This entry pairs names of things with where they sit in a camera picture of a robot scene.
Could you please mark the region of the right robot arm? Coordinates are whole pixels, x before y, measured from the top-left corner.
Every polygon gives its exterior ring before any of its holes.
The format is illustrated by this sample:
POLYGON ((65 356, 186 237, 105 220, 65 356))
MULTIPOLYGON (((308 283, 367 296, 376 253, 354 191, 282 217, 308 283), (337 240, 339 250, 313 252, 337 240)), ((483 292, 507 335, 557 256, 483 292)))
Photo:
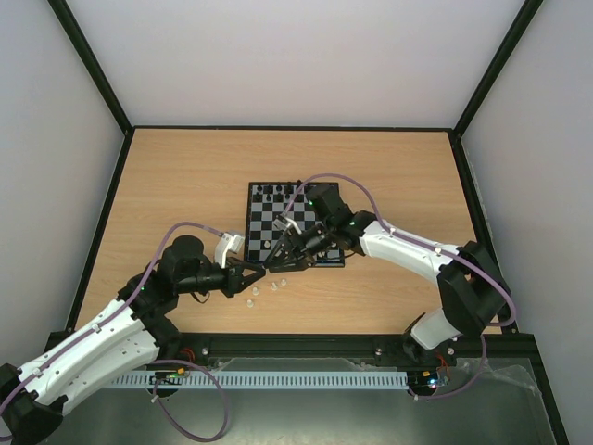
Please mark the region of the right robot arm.
POLYGON ((403 354, 417 364, 429 362, 457 337, 480 337, 503 307, 516 314, 511 292, 487 250, 470 241, 462 247, 442 244, 403 231, 378 210, 353 212, 330 184, 302 184, 318 223, 301 230, 282 213, 274 222, 283 234, 264 266, 272 273, 304 271, 319 254, 341 248, 389 261, 434 284, 440 308, 421 314, 399 341, 403 354))

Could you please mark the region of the black aluminium frame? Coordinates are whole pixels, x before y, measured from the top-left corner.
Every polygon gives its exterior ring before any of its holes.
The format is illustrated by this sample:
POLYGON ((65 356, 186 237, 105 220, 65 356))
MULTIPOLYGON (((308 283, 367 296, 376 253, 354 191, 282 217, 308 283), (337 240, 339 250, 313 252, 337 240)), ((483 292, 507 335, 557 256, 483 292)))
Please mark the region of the black aluminium frame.
MULTIPOLYGON (((103 72, 68 3, 65 1, 53 1, 50 6, 124 134, 124 141, 121 146, 116 168, 109 184, 107 197, 101 210, 66 328, 63 331, 51 334, 47 342, 49 346, 55 346, 58 341, 65 340, 74 333, 74 324, 78 319, 84 300, 83 294, 90 282, 91 271, 95 267, 99 245, 107 227, 107 219, 115 200, 120 177, 122 176, 133 134, 136 129, 125 115, 107 76, 103 72)), ((482 106, 487 94, 494 85, 495 80, 502 72, 502 69, 540 7, 541 4, 538 1, 523 2, 496 54, 489 63, 485 74, 473 92, 468 105, 462 112, 458 123, 447 131, 473 230, 478 242, 488 251, 491 257, 494 257, 496 253, 492 244, 492 236, 486 227, 486 212, 478 196, 477 185, 470 172, 469 161, 463 149, 461 138, 469 128, 478 109, 482 106)), ((517 325, 509 320, 511 317, 510 306, 502 307, 499 313, 506 319, 506 322, 502 328, 501 335, 492 336, 490 343, 486 346, 487 350, 495 356, 509 358, 512 354, 517 354, 520 357, 531 360, 536 372, 537 387, 542 393, 551 432, 557 443, 567 443, 568 438, 560 412, 552 394, 548 376, 537 349, 534 336, 519 332, 517 325)), ((223 351, 228 351, 233 358, 254 356, 256 358, 275 359, 330 357, 347 359, 353 357, 355 351, 362 350, 363 347, 370 345, 374 337, 372 335, 355 334, 212 334, 210 335, 210 339, 215 342, 213 349, 210 350, 210 354, 214 357, 219 357, 223 351)), ((29 397, 22 410, 18 410, 16 407, 19 399, 19 395, 10 396, 9 394, 5 394, 1 398, 2 419, 8 426, 10 438, 18 444, 28 443, 28 439, 24 436, 28 431, 35 433, 36 437, 33 439, 33 443, 38 444, 47 439, 61 424, 65 415, 64 407, 58 407, 55 410, 46 409, 35 402, 32 397, 29 397)))

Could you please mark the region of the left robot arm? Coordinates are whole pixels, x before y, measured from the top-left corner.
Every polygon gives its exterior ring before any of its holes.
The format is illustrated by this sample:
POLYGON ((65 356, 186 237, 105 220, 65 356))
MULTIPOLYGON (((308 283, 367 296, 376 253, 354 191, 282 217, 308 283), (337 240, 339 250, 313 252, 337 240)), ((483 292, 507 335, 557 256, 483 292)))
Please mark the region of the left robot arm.
POLYGON ((232 298, 265 274, 262 266, 224 252, 209 260, 202 241, 181 235, 160 247, 82 328, 38 358, 1 367, 1 418, 13 444, 38 444, 105 384, 154 361, 177 357, 179 329, 168 318, 183 294, 220 291, 232 298))

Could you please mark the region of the black and silver chessboard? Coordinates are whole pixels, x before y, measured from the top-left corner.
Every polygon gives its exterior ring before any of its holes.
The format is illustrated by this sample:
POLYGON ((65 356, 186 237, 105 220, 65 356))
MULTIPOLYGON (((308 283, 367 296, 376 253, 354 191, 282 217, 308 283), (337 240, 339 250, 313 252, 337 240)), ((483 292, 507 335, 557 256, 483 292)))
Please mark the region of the black and silver chessboard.
MULTIPOLYGON (((293 205, 287 213, 287 217, 294 220, 302 232, 310 227, 321 224, 313 207, 306 199, 306 193, 316 186, 315 182, 309 183, 300 192, 296 193, 296 182, 251 182, 247 188, 246 204, 246 242, 244 246, 244 260, 264 266, 264 261, 270 254, 276 242, 284 232, 276 230, 273 227, 274 220, 282 214, 289 202, 293 205), (289 200, 284 197, 283 202, 274 201, 274 193, 277 185, 284 187, 287 183, 294 185, 294 194, 289 200), (263 197, 261 202, 254 202, 253 195, 257 185, 262 186, 263 197), (270 195, 265 193, 267 185, 273 186, 273 192, 270 195), (271 242, 271 247, 266 249, 262 246, 265 240, 271 242)), ((307 259, 315 261, 317 268, 343 268, 346 265, 347 255, 344 250, 335 244, 328 252, 326 259, 313 258, 307 259)))

